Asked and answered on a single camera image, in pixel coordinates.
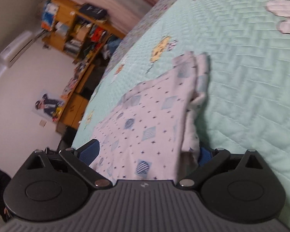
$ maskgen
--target bedspread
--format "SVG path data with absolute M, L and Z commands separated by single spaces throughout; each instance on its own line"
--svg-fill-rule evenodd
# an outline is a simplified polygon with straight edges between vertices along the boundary
M 129 49 L 141 38 L 141 36 L 164 14 L 177 0 L 160 0 L 143 17 L 143 19 L 126 35 L 111 57 L 103 74 L 103 78 L 116 66 Z
M 113 184 L 123 178 L 176 181 L 196 165 L 194 120 L 206 96 L 206 55 L 186 52 L 172 63 L 170 71 L 127 92 L 94 128 L 100 154 L 90 167 Z

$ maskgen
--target light switch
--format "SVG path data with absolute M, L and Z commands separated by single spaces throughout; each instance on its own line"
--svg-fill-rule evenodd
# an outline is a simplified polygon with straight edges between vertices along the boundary
M 46 125 L 46 120 L 41 120 L 40 121 L 40 124 L 39 124 L 41 127 L 44 127 Z

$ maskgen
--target quilted texture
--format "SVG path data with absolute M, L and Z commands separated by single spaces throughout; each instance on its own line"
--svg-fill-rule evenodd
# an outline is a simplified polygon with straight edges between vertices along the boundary
M 113 69 L 101 82 L 74 146 L 91 138 L 94 126 L 125 92 L 169 70 L 173 57 L 207 52 L 209 97 L 196 122 L 200 139 L 233 153 L 257 149 L 286 190 L 280 218 L 290 227 L 290 35 L 276 29 L 284 18 L 266 10 L 268 1 L 177 0 L 129 50 L 115 81 Z M 164 36 L 177 45 L 146 73 L 152 49 Z

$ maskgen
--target gray ribbed cover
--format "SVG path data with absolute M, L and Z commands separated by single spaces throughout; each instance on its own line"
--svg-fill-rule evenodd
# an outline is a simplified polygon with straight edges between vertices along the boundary
M 75 214 L 59 221 L 31 223 L 17 219 L 0 232 L 288 232 L 279 221 L 237 224 L 208 211 L 196 193 L 172 181 L 123 181 L 97 190 Z

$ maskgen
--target metal screw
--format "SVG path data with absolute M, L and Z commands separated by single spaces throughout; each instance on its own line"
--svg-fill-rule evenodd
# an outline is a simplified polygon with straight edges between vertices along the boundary
M 182 179 L 179 184 L 182 187 L 192 187 L 194 185 L 194 181 L 191 179 Z
M 101 179 L 101 180 L 96 180 L 95 185 L 97 187 L 107 187 L 110 184 L 109 180 Z

